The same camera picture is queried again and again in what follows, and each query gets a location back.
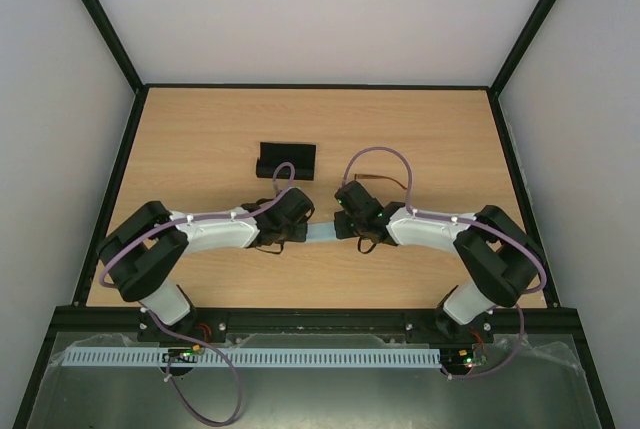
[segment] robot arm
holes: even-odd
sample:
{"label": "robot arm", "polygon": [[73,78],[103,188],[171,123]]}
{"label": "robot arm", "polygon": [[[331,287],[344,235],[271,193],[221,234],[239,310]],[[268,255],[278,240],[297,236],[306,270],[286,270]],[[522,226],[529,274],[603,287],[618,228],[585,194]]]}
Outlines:
{"label": "robot arm", "polygon": [[[106,266],[140,236],[159,225],[168,225],[153,237],[150,247],[140,243],[128,250],[110,268],[109,275],[124,301],[140,301],[164,324],[172,326],[195,313],[187,296],[168,279],[183,255],[222,247],[304,242],[314,207],[302,191],[292,188],[275,205],[260,212],[263,202],[207,214],[170,212],[158,201],[148,202],[100,244],[98,256]],[[183,222],[171,225],[170,221]]]}
{"label": "robot arm", "polygon": [[[512,307],[538,274],[520,250],[478,229],[474,221],[515,240],[544,264],[542,249],[496,206],[476,214],[409,212],[399,202],[383,207],[357,181],[340,188],[335,197],[343,207],[335,214],[338,239],[368,239],[373,247],[420,245],[460,256],[471,280],[454,288],[439,306],[459,325],[494,306]],[[496,243],[500,244],[494,249],[490,244]]]}

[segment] black metal frame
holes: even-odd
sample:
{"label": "black metal frame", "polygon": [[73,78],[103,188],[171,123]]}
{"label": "black metal frame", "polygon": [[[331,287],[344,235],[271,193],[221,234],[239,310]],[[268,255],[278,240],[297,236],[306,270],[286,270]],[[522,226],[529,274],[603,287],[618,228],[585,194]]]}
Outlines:
{"label": "black metal frame", "polygon": [[[16,418],[14,429],[26,427],[38,387],[59,332],[137,332],[140,312],[134,308],[90,308],[86,301],[97,265],[96,247],[106,236],[120,185],[142,110],[150,88],[198,87],[198,88],[247,88],[247,89],[354,89],[354,90],[477,90],[485,91],[500,137],[509,174],[513,183],[525,230],[541,246],[540,234],[529,201],[510,134],[500,107],[499,96],[518,63],[540,29],[556,0],[539,0],[514,47],[491,87],[487,86],[413,86],[366,84],[143,84],[99,0],[82,0],[93,18],[107,46],[136,94],[131,115],[127,122],[116,162],[109,179],[98,220],[87,251],[78,285],[70,306],[56,308],[49,330],[38,355],[31,379]],[[525,309],[526,329],[530,334],[570,334],[573,336],[580,362],[584,368],[591,395],[603,427],[614,427],[602,386],[589,351],[582,324],[575,309],[560,307],[560,301],[551,274],[544,291],[547,309]],[[304,332],[313,327],[314,332],[368,332],[381,336],[394,336],[407,342],[429,342],[434,347],[456,347],[434,337],[426,325],[434,317],[433,309],[424,310],[292,310],[292,309],[213,309],[199,308],[199,314],[210,321],[224,322],[227,334],[252,332]],[[498,311],[487,316],[492,332],[516,333],[519,330],[518,314],[514,310]]]}

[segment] white wall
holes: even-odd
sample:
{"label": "white wall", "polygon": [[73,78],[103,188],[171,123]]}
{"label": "white wall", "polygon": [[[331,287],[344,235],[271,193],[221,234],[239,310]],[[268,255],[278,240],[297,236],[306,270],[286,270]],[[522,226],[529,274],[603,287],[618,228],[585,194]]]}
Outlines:
{"label": "white wall", "polygon": [[537,0],[101,0],[145,82],[490,84]]}
{"label": "white wall", "polygon": [[0,0],[0,427],[69,304],[133,94],[80,0]]}
{"label": "white wall", "polygon": [[640,421],[640,0],[559,0],[502,96],[563,304]]}

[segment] wooden tabletop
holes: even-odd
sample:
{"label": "wooden tabletop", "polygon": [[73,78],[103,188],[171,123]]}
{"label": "wooden tabletop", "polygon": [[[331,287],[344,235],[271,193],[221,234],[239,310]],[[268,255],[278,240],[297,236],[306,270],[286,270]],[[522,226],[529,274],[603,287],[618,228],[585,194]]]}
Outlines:
{"label": "wooden tabletop", "polygon": [[[409,159],[415,207],[477,212],[494,204],[520,223],[483,91],[154,88],[111,229],[150,200],[197,213],[272,197],[271,181],[255,176],[260,142],[317,145],[315,180],[296,183],[315,204],[311,222],[333,220],[339,210],[333,195],[351,157],[383,145]],[[354,169],[406,182],[404,166],[387,153],[365,154]],[[383,205],[404,200],[391,181],[363,184]],[[201,307],[340,309],[435,307],[469,279],[454,255],[389,246],[362,255],[354,239],[287,243],[280,256],[255,249],[193,254],[170,277]],[[544,307],[541,293],[521,304]],[[88,305],[126,303],[94,281]]]}

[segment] black frame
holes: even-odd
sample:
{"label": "black frame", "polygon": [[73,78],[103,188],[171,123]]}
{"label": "black frame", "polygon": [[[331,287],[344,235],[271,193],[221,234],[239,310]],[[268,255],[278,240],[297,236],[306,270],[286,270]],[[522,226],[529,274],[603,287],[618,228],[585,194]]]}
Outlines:
{"label": "black frame", "polygon": [[[22,404],[14,423],[14,429],[26,427],[38,387],[46,369],[53,343],[59,332],[137,332],[140,312],[135,308],[86,307],[91,282],[98,262],[96,248],[106,236],[107,228],[115,207],[120,185],[131,153],[136,131],[147,94],[153,87],[207,87],[207,88],[247,88],[247,89],[353,89],[353,90],[473,90],[484,91],[490,103],[500,143],[513,183],[515,195],[524,221],[526,232],[542,247],[540,234],[535,222],[529,196],[518,165],[511,137],[500,107],[499,96],[524,56],[527,48],[549,14],[556,0],[539,0],[518,37],[509,56],[500,69],[491,87],[457,85],[366,85],[366,84],[145,84],[138,76],[115,29],[111,25],[99,0],[82,0],[91,15],[105,43],[129,82],[135,100],[127,122],[114,168],[105,191],[95,229],[81,269],[80,278],[72,304],[56,308],[49,330],[38,355],[29,380]],[[544,290],[547,309],[525,309],[526,329],[531,334],[570,334],[573,336],[578,356],[584,368],[591,395],[603,427],[614,427],[607,401],[600,385],[591,352],[575,309],[562,308],[553,282],[548,273],[548,283]],[[433,309],[424,310],[292,310],[292,309],[215,309],[198,308],[211,320],[225,322],[227,333],[261,332],[296,333],[304,331],[300,327],[313,326],[314,331],[335,332],[340,327],[343,332],[369,332],[377,335],[396,335],[407,342],[429,342],[433,347],[457,347],[460,344],[444,344],[434,340],[420,321],[432,320]],[[516,333],[519,318],[515,310],[498,311],[486,316],[493,333]]]}

